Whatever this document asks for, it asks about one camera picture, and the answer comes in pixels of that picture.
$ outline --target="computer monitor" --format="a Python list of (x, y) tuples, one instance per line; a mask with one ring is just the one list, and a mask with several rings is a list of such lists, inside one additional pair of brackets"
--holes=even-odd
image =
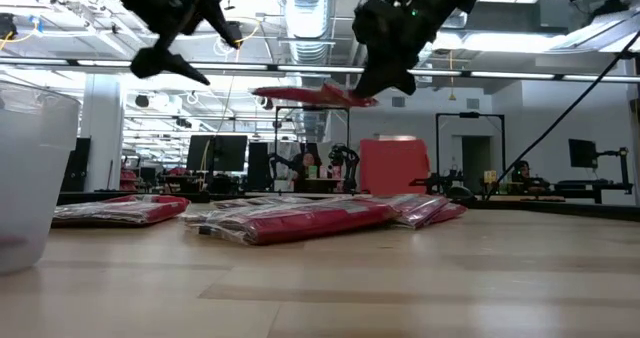
[(596, 143), (592, 141), (569, 139), (569, 157), (574, 168), (598, 168)]
[(242, 172), (247, 141), (247, 136), (192, 136), (187, 169), (198, 171), (213, 168), (217, 172)]

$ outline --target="wooden table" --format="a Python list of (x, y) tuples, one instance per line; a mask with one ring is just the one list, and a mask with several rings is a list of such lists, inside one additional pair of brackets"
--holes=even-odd
[(7, 338), (638, 337), (640, 225), (470, 211), (272, 247), (54, 230), (0, 277)]

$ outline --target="metal frame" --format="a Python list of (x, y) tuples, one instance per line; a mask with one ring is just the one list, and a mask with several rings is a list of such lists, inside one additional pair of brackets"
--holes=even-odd
[(307, 111), (307, 112), (323, 112), (323, 111), (330, 111), (330, 110), (341, 110), (341, 111), (345, 111), (347, 112), (347, 148), (351, 147), (351, 110), (349, 108), (345, 108), (345, 107), (316, 107), (316, 106), (306, 106), (306, 107), (301, 107), (301, 106), (276, 106), (275, 110), (276, 110), (276, 118), (274, 121), (274, 134), (275, 137), (273, 139), (273, 142), (275, 143), (275, 148), (276, 151), (278, 149), (278, 114), (280, 113), (281, 110), (283, 109), (290, 109), (290, 110), (303, 110), (303, 111)]
[(436, 113), (436, 169), (440, 174), (440, 117), (458, 117), (463, 119), (478, 119), (480, 117), (496, 117), (500, 119), (500, 137), (502, 138), (502, 171), (507, 170), (507, 146), (505, 140), (504, 114), (467, 113)]

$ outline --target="ceiling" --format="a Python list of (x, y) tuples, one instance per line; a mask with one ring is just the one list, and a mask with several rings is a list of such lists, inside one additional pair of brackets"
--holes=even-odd
[[(232, 51), (208, 24), (201, 24), (193, 36), (178, 37), (171, 51), (181, 54), (187, 61), (296, 64), (307, 63), (302, 61), (300, 52), (313, 46), (322, 53), (318, 55), (322, 64), (364, 64), (366, 49), (355, 42), (351, 31), (353, 10), (360, 0), (325, 0), (326, 17), (323, 18), (316, 11), (313, 14), (301, 14), (297, 25), (294, 24), (295, 14), (287, 10), (292, 1), (222, 0), (223, 7), (232, 7), (224, 11), (227, 20), (238, 21), (245, 36), (250, 36), (241, 50)], [(464, 26), (456, 26), (454, 21), (443, 26), (436, 42), (428, 44), (421, 53), (419, 66), (595, 73), (611, 59), (610, 51), (621, 48), (612, 47), (613, 42), (623, 41), (622, 38), (629, 33), (621, 37), (605, 37), (609, 40), (603, 39), (601, 46), (588, 50), (580, 49), (579, 44), (568, 46), (567, 42), (571, 37), (575, 42), (575, 35), (581, 32), (579, 28), (585, 25), (589, 13), (602, 5), (603, 1), (479, 0), (474, 11), (465, 18)], [(37, 26), (37, 30), (29, 39), (6, 44), (0, 51), (0, 57), (131, 60), (138, 49), (152, 45), (156, 39), (144, 22), (128, 12), (118, 0), (0, 0), (2, 12), (16, 15), (19, 38), (31, 33), (34, 26)], [(317, 35), (314, 38), (312, 34), (318, 27), (322, 28), (321, 39), (317, 39)], [(0, 74), (0, 79), (48, 87), (79, 98), (83, 95), (82, 72), (25, 70), (0, 65)], [(180, 115), (197, 117), (190, 118), (197, 126), (190, 131), (257, 131), (264, 139), (271, 139), (274, 112), (258, 107), (249, 90), (272, 85), (317, 85), (327, 79), (346, 85), (355, 83), (357, 79), (356, 76), (347, 77), (345, 74), (226, 74), (208, 76), (212, 85), (205, 87), (169, 74), (147, 80), (137, 79), (131, 74), (119, 75), (126, 83), (123, 86), (129, 90), (129, 118), (125, 128), (130, 133), (125, 137), (135, 136), (136, 132), (140, 136), (139, 132), (154, 130), (169, 133), (185, 131), (175, 125), (174, 117)], [(491, 79), (456, 79), (454, 84), (456, 87), (483, 88), (489, 93), (496, 87), (496, 82)], [(450, 85), (451, 79), (446, 77), (419, 81), (420, 87), (435, 89)], [(150, 108), (139, 108), (136, 107), (135, 97), (140, 94), (157, 97), (158, 102), (168, 101), (171, 104), (158, 103)], [(282, 129), (292, 139), (317, 139), (322, 135), (322, 115), (302, 111), (284, 114), (288, 114), (287, 118), (291, 118), (292, 122), (286, 122)], [(226, 119), (236, 117), (237, 120), (222, 121), (223, 116)], [(149, 139), (151, 143), (144, 141), (144, 144), (140, 143), (140, 139), (126, 138), (125, 147), (144, 147), (147, 152), (146, 147), (155, 144), (153, 138)], [(187, 138), (179, 141), (183, 146), (188, 143)], [(165, 151), (179, 150), (173, 149), (178, 147), (173, 143), (169, 147), (171, 149)], [(164, 155), (172, 159), (177, 156)]]

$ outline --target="plastic cup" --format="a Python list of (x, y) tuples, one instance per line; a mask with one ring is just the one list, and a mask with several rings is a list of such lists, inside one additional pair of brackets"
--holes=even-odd
[(79, 109), (71, 97), (0, 81), (0, 274), (42, 257)]

